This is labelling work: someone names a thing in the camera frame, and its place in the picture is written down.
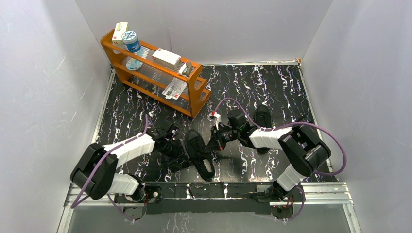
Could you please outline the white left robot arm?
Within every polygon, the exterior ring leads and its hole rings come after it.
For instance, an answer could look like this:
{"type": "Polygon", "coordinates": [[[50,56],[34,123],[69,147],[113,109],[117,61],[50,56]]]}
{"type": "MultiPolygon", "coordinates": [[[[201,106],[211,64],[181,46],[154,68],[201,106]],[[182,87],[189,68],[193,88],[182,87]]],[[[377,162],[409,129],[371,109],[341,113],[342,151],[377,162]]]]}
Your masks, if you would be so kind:
{"type": "Polygon", "coordinates": [[[127,162],[154,151],[166,157],[167,170],[180,171],[191,165],[186,149],[176,139],[178,128],[167,122],[161,127],[149,127],[130,139],[110,145],[90,144],[70,175],[70,181],[93,200],[107,194],[123,194],[133,202],[148,195],[145,182],[133,174],[116,170],[127,162]]]}

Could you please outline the black canvas shoe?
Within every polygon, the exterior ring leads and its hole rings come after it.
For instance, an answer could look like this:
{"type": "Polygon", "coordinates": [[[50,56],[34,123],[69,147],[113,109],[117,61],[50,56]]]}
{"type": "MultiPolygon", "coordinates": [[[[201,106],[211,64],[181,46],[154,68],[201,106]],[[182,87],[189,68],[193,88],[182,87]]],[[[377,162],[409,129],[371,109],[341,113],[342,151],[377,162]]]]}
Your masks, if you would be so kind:
{"type": "Polygon", "coordinates": [[[253,121],[261,127],[272,128],[271,112],[266,105],[259,105],[254,112],[253,121]]]}
{"type": "Polygon", "coordinates": [[[189,130],[184,143],[187,155],[200,177],[211,182],[215,176],[213,157],[211,153],[205,152],[206,145],[200,133],[194,129],[189,130]]]}

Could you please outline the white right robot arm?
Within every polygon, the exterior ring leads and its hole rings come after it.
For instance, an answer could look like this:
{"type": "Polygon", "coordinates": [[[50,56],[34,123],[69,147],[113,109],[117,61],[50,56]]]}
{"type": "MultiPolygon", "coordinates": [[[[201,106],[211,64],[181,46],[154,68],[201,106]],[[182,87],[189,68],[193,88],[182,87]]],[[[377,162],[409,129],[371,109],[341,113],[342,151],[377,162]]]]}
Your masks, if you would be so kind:
{"type": "Polygon", "coordinates": [[[228,124],[223,124],[216,112],[212,112],[209,118],[214,121],[214,126],[211,127],[206,152],[223,150],[228,142],[235,140],[248,148],[284,151],[290,165],[266,190],[257,191],[256,196],[286,201],[292,196],[293,189],[331,156],[329,147],[310,129],[311,123],[297,122],[274,129],[252,126],[239,109],[228,113],[228,124]]]}

